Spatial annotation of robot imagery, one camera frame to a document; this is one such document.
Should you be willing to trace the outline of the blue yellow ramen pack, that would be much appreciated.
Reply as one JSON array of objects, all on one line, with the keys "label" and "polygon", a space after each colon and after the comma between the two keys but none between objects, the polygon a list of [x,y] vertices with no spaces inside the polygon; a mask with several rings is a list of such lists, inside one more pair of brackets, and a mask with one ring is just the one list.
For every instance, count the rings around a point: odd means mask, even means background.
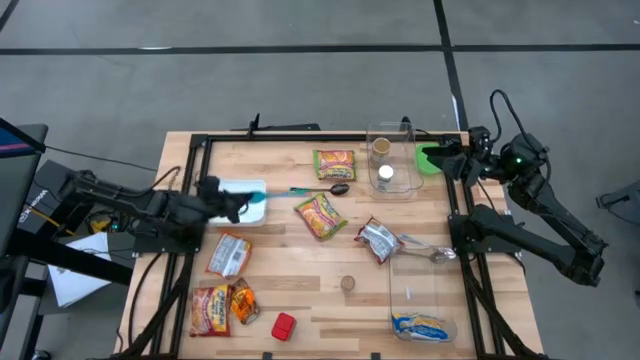
[{"label": "blue yellow ramen pack", "polygon": [[421,313],[393,313],[391,321],[394,334],[405,341],[442,343],[457,335],[454,322]]}]

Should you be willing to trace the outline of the grey floor object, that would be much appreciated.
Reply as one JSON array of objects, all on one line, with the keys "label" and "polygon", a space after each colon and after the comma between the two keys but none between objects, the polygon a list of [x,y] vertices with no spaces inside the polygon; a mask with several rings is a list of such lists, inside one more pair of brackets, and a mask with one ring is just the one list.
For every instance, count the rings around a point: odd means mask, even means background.
[{"label": "grey floor object", "polygon": [[598,196],[596,204],[619,220],[640,227],[640,180]]}]

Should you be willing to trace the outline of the brown lid spice jar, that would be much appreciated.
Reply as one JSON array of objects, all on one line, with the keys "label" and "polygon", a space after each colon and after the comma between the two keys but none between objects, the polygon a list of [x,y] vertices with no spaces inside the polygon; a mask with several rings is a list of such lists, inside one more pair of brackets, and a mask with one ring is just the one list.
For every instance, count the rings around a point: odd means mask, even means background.
[{"label": "brown lid spice jar", "polygon": [[386,164],[391,151],[391,142],[384,137],[377,137],[371,142],[369,152],[369,165],[371,168],[378,169]]}]

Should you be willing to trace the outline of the black box with white text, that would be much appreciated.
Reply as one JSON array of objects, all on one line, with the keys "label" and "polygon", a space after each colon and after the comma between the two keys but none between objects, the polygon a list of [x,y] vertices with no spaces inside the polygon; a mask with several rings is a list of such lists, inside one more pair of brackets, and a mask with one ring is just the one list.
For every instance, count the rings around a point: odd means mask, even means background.
[{"label": "black box with white text", "polygon": [[70,169],[47,160],[37,170],[17,228],[39,236],[71,236],[84,223],[91,207],[66,201],[59,193]]}]

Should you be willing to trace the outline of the red ramen noodle pack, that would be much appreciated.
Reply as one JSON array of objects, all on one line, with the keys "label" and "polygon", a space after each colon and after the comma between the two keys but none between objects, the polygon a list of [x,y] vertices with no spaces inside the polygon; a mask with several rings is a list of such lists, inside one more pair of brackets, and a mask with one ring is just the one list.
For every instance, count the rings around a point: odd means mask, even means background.
[{"label": "red ramen noodle pack", "polygon": [[369,247],[379,264],[385,263],[404,243],[380,221],[371,217],[354,238]]},{"label": "red ramen noodle pack", "polygon": [[190,337],[229,337],[231,286],[195,288],[192,292]]}]

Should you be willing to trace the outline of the teal silicone spoon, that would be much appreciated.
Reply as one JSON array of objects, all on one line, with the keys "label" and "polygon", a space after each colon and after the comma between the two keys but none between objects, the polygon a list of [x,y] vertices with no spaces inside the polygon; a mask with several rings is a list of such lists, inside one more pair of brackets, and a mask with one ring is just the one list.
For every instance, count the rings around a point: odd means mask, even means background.
[{"label": "teal silicone spoon", "polygon": [[260,203],[271,198],[283,198],[283,197],[298,197],[303,196],[304,193],[300,191],[285,191],[285,192],[252,192],[249,200],[250,204]]}]

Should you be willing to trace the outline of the clear plastic bin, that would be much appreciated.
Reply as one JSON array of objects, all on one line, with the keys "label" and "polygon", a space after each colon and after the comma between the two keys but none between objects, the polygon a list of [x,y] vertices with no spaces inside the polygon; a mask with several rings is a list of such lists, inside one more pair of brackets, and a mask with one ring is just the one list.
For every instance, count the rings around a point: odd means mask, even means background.
[{"label": "clear plastic bin", "polygon": [[[391,151],[385,165],[395,171],[391,191],[382,192],[377,189],[378,169],[369,165],[371,142],[377,137],[387,138],[391,142]],[[401,122],[370,123],[366,131],[367,170],[369,188],[372,198],[379,201],[408,201],[420,189],[424,180],[416,167],[415,133],[409,120]]]},{"label": "clear plastic bin", "polygon": [[389,259],[390,320],[393,313],[421,313],[455,323],[438,290],[438,272],[445,271],[450,261],[434,264],[427,258],[402,255],[403,249]]}]

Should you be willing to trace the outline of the white paper sheet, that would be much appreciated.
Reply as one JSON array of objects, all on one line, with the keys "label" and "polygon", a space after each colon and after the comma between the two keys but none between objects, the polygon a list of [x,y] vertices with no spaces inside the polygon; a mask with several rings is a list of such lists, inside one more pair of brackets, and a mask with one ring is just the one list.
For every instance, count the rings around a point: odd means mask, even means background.
[{"label": "white paper sheet", "polygon": [[[108,253],[108,238],[104,232],[85,237],[75,237],[73,241],[66,241],[65,245],[75,250],[97,255],[104,260],[111,260],[111,255]],[[61,308],[69,307],[111,284],[110,281],[73,272],[58,266],[49,265],[48,271],[52,280],[57,305]]]}]

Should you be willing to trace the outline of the white plastic bin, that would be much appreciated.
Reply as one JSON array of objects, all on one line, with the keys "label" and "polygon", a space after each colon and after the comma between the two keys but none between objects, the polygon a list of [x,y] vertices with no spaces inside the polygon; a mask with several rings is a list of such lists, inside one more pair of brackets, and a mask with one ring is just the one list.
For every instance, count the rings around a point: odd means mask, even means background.
[{"label": "white plastic bin", "polygon": [[[263,180],[230,180],[221,179],[220,189],[230,193],[265,192],[266,183]],[[210,218],[209,224],[218,227],[257,227],[266,221],[266,201],[249,204],[239,215],[239,222],[233,224],[228,218]]]}]

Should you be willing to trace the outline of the white orange ramen pack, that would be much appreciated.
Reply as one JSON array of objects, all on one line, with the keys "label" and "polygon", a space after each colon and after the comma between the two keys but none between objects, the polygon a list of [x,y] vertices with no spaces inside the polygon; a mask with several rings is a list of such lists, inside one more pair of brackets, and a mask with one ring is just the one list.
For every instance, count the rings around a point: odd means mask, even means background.
[{"label": "white orange ramen pack", "polygon": [[252,251],[252,244],[236,236],[223,233],[206,267],[207,273],[217,274],[223,278],[238,276]]}]

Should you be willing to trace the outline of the orange snack pack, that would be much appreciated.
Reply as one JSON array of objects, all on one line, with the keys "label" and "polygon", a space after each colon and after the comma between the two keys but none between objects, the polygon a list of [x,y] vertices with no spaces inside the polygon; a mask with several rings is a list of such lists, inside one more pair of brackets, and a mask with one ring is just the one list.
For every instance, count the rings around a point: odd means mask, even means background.
[{"label": "orange snack pack", "polygon": [[260,314],[255,293],[244,278],[239,278],[233,285],[231,311],[242,325],[255,321]]}]

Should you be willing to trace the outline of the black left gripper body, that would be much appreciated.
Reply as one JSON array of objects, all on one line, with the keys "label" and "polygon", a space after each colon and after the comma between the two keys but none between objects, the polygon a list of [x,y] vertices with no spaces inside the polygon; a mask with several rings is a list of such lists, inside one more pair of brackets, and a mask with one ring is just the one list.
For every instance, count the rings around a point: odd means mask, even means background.
[{"label": "black left gripper body", "polygon": [[229,215],[231,213],[235,213],[239,208],[242,208],[244,204],[237,204],[232,200],[232,194],[227,191],[220,191],[220,195],[214,201],[203,201],[203,205],[200,208],[199,212],[203,216],[207,216],[208,218],[227,218],[229,220]]}]

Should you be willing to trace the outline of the pink green ramen pack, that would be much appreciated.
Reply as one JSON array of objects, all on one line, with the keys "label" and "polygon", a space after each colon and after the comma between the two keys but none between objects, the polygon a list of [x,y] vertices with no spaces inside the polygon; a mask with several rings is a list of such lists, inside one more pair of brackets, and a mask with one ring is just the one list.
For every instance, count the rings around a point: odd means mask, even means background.
[{"label": "pink green ramen pack", "polygon": [[314,170],[319,180],[357,179],[353,150],[313,150]]},{"label": "pink green ramen pack", "polygon": [[348,220],[336,211],[324,194],[306,199],[294,211],[320,241],[328,240],[348,224]]}]

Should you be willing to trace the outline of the green plastic bowl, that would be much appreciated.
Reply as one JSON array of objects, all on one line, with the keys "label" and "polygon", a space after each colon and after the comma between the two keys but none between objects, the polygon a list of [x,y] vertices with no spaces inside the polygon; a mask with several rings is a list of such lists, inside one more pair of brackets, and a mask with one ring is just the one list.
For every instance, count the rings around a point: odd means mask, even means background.
[{"label": "green plastic bowl", "polygon": [[428,156],[423,152],[425,148],[438,147],[437,143],[423,143],[416,146],[415,159],[416,167],[422,175],[435,175],[441,172],[441,169],[432,164]]}]

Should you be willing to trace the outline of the black aluminium table frame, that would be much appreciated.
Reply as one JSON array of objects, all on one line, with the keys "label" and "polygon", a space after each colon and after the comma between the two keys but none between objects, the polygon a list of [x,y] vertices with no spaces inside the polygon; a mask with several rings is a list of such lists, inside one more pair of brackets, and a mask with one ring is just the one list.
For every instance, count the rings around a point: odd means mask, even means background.
[{"label": "black aluminium table frame", "polygon": [[[292,186],[315,187],[314,149],[351,149],[356,154],[358,179],[343,198],[333,200],[348,224],[326,241],[316,240],[294,208],[293,198],[276,198],[267,205],[259,227],[235,228],[253,251],[243,277],[254,290],[261,314],[249,325],[233,322],[229,337],[190,337],[190,323],[167,319],[160,339],[162,351],[176,350],[182,359],[258,358],[271,352],[276,359],[364,359],[378,352],[384,359],[474,359],[479,349],[491,350],[488,323],[483,338],[475,340],[470,324],[461,268],[450,262],[438,272],[441,304],[455,321],[457,336],[449,343],[422,343],[398,339],[389,309],[389,262],[379,264],[370,250],[354,240],[371,217],[397,233],[426,243],[450,241],[448,216],[463,206],[462,194],[450,196],[442,177],[430,177],[405,202],[371,197],[363,132],[170,132],[158,164],[164,185],[180,187],[182,174],[208,171],[223,179],[263,180],[270,190]],[[350,275],[355,287],[341,290]],[[271,336],[279,313],[296,319],[291,338]]]}]

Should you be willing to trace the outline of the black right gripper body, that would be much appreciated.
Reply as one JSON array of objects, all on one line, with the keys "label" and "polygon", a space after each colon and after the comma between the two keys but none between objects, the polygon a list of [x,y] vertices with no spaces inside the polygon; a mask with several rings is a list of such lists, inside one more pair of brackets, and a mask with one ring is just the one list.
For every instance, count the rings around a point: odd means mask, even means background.
[{"label": "black right gripper body", "polygon": [[491,164],[493,145],[452,145],[454,149],[454,172],[452,178],[463,184],[476,184],[487,165]]}]

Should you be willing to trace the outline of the white lid spice jar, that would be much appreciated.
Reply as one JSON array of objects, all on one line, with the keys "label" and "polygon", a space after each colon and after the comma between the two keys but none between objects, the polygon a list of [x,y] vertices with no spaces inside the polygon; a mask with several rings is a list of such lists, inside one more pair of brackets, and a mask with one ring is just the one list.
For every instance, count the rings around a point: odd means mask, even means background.
[{"label": "white lid spice jar", "polygon": [[392,166],[380,166],[377,172],[377,189],[382,192],[390,192],[394,175],[395,171]]}]

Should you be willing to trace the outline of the black metal stand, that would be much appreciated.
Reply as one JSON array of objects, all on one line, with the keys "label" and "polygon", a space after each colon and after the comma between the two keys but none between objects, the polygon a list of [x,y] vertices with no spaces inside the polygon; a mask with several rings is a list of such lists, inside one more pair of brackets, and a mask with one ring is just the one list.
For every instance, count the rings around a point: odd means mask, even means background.
[{"label": "black metal stand", "polygon": [[31,261],[83,275],[129,285],[132,269],[21,229],[0,241],[0,349],[4,345],[17,300],[21,295],[41,298],[47,282],[28,278]]}]

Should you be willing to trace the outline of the silver metal spoon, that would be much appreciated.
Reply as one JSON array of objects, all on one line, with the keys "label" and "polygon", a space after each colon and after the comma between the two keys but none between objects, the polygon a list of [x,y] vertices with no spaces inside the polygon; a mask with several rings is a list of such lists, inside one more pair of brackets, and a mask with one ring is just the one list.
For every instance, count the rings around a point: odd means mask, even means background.
[{"label": "silver metal spoon", "polygon": [[398,239],[405,244],[406,247],[412,247],[417,249],[428,249],[431,248],[431,245],[428,243],[417,240],[416,238],[409,236],[406,233],[401,233],[398,235]]},{"label": "silver metal spoon", "polygon": [[439,247],[429,249],[403,249],[400,251],[402,255],[417,256],[427,258],[434,264],[444,264],[452,261],[457,257],[456,252],[451,248]]}]

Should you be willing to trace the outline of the dark metal spoon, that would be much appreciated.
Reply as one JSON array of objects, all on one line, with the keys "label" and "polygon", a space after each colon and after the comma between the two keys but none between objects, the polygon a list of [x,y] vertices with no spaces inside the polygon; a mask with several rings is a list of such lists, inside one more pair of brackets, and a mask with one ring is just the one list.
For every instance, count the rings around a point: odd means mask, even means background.
[{"label": "dark metal spoon", "polygon": [[295,193],[319,193],[328,192],[334,196],[345,195],[350,190],[350,186],[347,183],[335,183],[330,187],[324,188],[304,188],[304,187],[291,187],[290,191]]}]

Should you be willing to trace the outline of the red lid patterned spice tin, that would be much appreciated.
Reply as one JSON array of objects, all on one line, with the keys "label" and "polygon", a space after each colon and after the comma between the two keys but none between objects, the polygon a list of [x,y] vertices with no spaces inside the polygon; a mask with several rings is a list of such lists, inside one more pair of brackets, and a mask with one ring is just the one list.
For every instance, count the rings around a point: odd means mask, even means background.
[{"label": "red lid patterned spice tin", "polygon": [[286,342],[291,338],[296,326],[296,319],[287,313],[278,314],[271,330],[271,336],[280,341]]}]

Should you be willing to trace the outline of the dark side monitor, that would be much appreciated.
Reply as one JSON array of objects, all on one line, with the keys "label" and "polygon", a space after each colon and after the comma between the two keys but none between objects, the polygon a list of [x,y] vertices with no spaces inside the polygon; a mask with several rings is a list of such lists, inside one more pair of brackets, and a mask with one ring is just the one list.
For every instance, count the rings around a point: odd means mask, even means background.
[{"label": "dark side monitor", "polygon": [[0,117],[0,258],[18,222],[41,155],[45,124],[16,126]]}]

